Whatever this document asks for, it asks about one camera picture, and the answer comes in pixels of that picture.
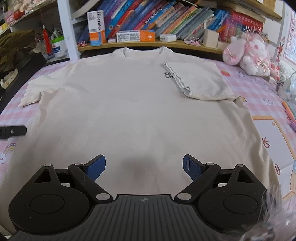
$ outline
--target pink checkered tablecloth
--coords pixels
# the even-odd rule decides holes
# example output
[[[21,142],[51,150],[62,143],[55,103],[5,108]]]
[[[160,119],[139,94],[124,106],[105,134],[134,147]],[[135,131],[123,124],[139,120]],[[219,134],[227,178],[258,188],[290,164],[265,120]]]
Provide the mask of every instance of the pink checkered tablecloth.
[[[296,134],[288,124],[287,115],[281,104],[282,99],[277,95],[275,90],[276,86],[262,78],[246,75],[238,66],[229,66],[219,61],[214,62],[225,76],[224,79],[230,85],[233,92],[243,98],[244,104],[247,106],[252,116],[272,116],[276,119],[283,133],[287,136],[294,153],[296,153]],[[43,74],[50,74],[66,66],[68,63],[69,61],[44,67],[31,79],[37,78]],[[38,103],[31,104],[24,108],[17,107],[25,93],[27,85],[28,83],[18,91],[1,113],[0,126],[27,124],[36,114]],[[16,142],[17,137],[0,141],[0,181],[1,176],[7,168],[7,164],[4,162],[5,160],[1,161],[1,154],[7,154],[10,150],[13,150],[16,146]]]

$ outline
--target plush bunny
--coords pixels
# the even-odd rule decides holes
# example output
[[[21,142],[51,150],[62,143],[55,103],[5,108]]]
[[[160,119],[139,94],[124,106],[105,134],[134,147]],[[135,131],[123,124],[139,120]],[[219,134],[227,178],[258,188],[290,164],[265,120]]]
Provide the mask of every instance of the plush bunny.
[[[281,81],[281,78],[279,76],[280,67],[279,66],[276,67],[273,62],[270,62],[269,70],[270,70],[270,76],[273,77],[275,81],[280,82]]]
[[[243,33],[240,39],[231,38],[232,43],[223,51],[223,60],[237,65],[248,74],[267,77],[270,74],[270,55],[259,34]]]

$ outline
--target toothpaste box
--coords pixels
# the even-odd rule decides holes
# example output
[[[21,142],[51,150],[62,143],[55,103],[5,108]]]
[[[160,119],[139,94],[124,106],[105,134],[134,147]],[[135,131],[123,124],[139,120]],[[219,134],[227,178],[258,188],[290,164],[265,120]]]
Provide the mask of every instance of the toothpaste box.
[[[127,30],[116,34],[117,42],[154,42],[154,30]]]
[[[92,11],[87,13],[89,37],[91,46],[100,46],[106,43],[104,11]]]

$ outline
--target blue gripper pad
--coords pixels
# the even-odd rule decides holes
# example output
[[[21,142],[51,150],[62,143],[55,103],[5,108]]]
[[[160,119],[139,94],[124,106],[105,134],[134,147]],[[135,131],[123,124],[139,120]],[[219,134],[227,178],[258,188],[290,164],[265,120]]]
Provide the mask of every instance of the blue gripper pad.
[[[183,158],[183,169],[195,181],[204,171],[205,165],[200,163],[198,160],[193,161],[188,155]]]
[[[106,167],[106,159],[103,155],[98,155],[88,163],[84,164],[82,170],[93,181],[102,174]]]

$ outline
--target red chinese character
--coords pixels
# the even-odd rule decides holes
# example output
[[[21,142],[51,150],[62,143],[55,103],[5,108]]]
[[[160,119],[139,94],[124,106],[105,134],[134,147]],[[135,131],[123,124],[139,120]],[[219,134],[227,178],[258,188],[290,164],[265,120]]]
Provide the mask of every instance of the red chinese character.
[[[278,164],[274,164],[275,168],[276,168],[276,172],[278,174],[278,176],[281,174],[281,169],[279,168]]]
[[[265,146],[265,148],[269,148],[270,147],[270,144],[266,140],[266,137],[264,139],[262,138],[262,142],[263,142],[263,145]]]

